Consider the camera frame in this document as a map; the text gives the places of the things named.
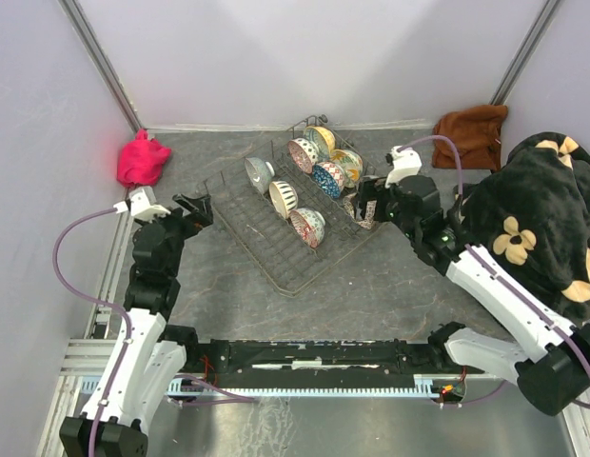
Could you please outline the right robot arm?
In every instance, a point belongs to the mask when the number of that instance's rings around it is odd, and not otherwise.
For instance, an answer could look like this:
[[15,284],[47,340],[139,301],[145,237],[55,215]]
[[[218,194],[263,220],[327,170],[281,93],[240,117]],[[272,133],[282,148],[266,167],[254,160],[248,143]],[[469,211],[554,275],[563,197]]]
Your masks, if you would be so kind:
[[517,386],[549,416],[585,405],[580,396],[590,389],[590,324],[576,327],[515,281],[462,228],[458,205],[443,210],[431,178],[391,183],[365,176],[353,199],[355,215],[366,216],[368,203],[375,205],[375,221],[394,224],[420,260],[473,296],[514,339],[508,343],[450,324],[426,351],[432,368],[485,371]]

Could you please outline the red patterned green bowl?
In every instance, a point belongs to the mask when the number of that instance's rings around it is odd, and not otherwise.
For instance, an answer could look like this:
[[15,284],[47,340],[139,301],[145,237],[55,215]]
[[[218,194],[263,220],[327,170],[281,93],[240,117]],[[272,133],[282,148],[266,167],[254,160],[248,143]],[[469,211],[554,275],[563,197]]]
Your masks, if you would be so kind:
[[325,219],[315,209],[297,208],[290,212],[292,226],[311,248],[317,248],[325,238]]

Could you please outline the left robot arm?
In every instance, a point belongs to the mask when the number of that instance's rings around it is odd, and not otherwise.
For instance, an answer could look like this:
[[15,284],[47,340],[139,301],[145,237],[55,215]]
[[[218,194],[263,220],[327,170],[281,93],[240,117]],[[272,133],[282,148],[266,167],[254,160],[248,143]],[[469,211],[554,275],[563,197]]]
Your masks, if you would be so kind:
[[68,456],[146,455],[149,426],[169,384],[179,370],[200,363],[194,329],[167,321],[180,291],[185,242],[213,223],[211,198],[172,199],[176,208],[166,208],[151,188],[141,187],[108,209],[129,214],[139,225],[134,263],[124,304],[109,305],[122,323],[100,382],[82,412],[60,427]]

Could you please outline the wire dish rack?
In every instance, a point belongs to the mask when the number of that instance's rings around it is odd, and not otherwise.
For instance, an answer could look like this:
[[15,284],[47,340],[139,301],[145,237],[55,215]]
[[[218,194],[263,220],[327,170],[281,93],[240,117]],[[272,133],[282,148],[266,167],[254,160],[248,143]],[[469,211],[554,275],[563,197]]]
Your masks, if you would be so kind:
[[[267,280],[281,294],[295,297],[315,280],[339,265],[381,230],[379,224],[364,228],[344,206],[345,189],[339,198],[326,195],[313,178],[299,170],[287,151],[287,142],[306,127],[334,129],[324,114],[310,115],[250,152],[244,152],[200,185],[211,196],[216,220],[243,247]],[[299,206],[316,209],[326,220],[324,240],[316,248],[308,245],[288,219],[273,207],[269,193],[254,188],[246,173],[246,160],[268,162],[274,178],[290,184]]]

